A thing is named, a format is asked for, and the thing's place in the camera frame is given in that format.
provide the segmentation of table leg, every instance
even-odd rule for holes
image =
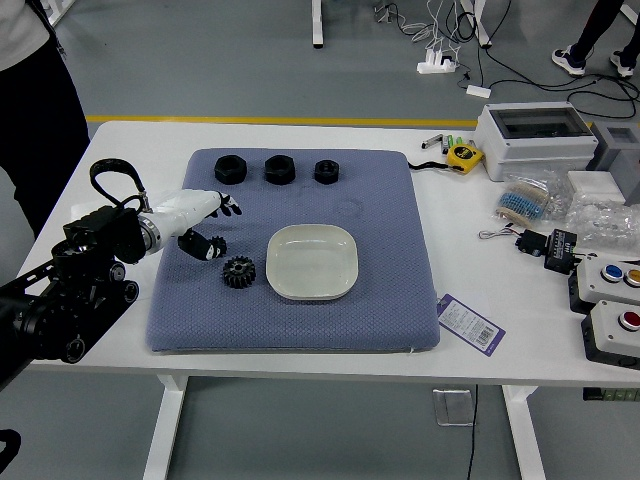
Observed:
[[[540,450],[531,421],[531,413],[527,398],[538,387],[503,385],[504,395],[513,443],[516,447],[518,465],[523,480],[544,480],[544,468],[540,458]]]
[[[153,432],[153,440],[144,470],[144,480],[165,480],[169,473],[171,452],[178,431],[182,402],[187,389],[187,375],[158,375],[164,395]]]
[[[620,11],[633,23],[634,25],[638,22],[638,14],[633,11],[626,3],[620,7]]]
[[[311,21],[313,23],[313,47],[322,48],[322,0],[311,0]]]
[[[476,30],[476,37],[478,37],[478,42],[480,43],[481,47],[490,47],[491,46],[491,42],[489,41],[489,35],[487,35],[486,30],[484,29],[484,27],[482,26],[482,23],[480,22],[480,18],[482,17],[482,10],[484,10],[484,3],[485,0],[460,0],[460,5],[462,5],[462,8],[464,8],[465,12],[470,12],[473,13],[475,18],[476,18],[476,22],[478,25],[478,29]],[[471,24],[471,26],[473,27],[473,21],[471,20],[471,18],[469,16],[466,16],[467,20],[469,20],[469,23]]]
[[[62,18],[62,16],[71,8],[75,0],[47,0],[49,7],[51,8],[51,14],[49,15],[49,23],[55,25]]]

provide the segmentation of blue button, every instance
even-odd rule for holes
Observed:
[[[602,275],[602,278],[611,283],[618,283],[624,277],[622,269],[611,264],[604,267],[600,273]]]

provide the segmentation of yellow button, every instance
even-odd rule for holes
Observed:
[[[640,287],[640,270],[629,270],[625,274],[625,280],[632,287]]]

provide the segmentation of gray fabric mat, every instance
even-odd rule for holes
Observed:
[[[223,155],[247,161],[238,185],[215,179]],[[283,154],[295,161],[296,179],[284,186],[264,180],[264,162]],[[322,185],[316,162],[340,165],[340,179]],[[177,242],[165,248],[147,326],[154,351],[410,351],[440,339],[436,294],[405,156],[363,150],[208,149],[189,161],[184,188],[219,190],[241,216],[207,218],[194,230],[227,241],[225,257],[201,262]],[[288,225],[330,224],[348,231],[358,250],[359,275],[343,297],[294,301],[278,295],[265,275],[274,233]],[[257,277],[245,289],[226,286],[224,263],[251,258]]]

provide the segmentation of label card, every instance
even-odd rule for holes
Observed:
[[[438,300],[440,325],[490,357],[506,332],[448,293]]]

